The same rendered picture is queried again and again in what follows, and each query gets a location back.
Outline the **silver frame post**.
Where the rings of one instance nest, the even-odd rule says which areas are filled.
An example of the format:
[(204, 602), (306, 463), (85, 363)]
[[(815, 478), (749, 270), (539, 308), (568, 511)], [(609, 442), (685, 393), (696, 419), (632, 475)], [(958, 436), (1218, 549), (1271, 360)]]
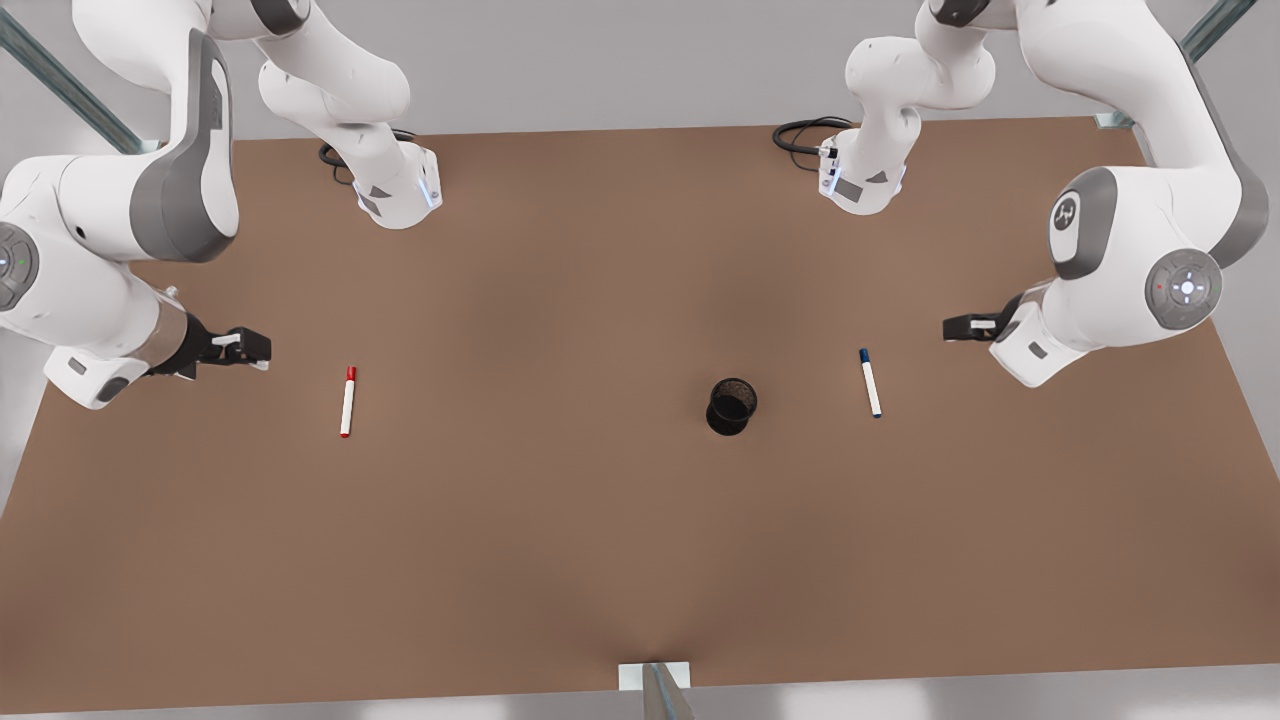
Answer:
[(685, 697), (691, 687), (690, 662), (621, 664), (620, 691), (643, 693), (643, 720), (696, 720)]
[[(1194, 65), (1258, 3), (1260, 0), (1215, 0), (1215, 4), (1187, 31), (1179, 41), (1187, 60)], [(1124, 111), (1094, 114), (1101, 129), (1130, 129), (1135, 122)]]
[(138, 155), (165, 142), (142, 140), (68, 70), (9, 10), (0, 6), (0, 49), (116, 151)]

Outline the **black mesh pen cup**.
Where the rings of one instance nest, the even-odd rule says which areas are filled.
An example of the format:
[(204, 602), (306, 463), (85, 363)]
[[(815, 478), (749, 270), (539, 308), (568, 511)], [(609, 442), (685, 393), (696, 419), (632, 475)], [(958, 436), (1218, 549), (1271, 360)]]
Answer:
[(756, 391), (749, 382), (724, 378), (712, 388), (707, 424), (719, 436), (736, 436), (746, 428), (756, 407)]

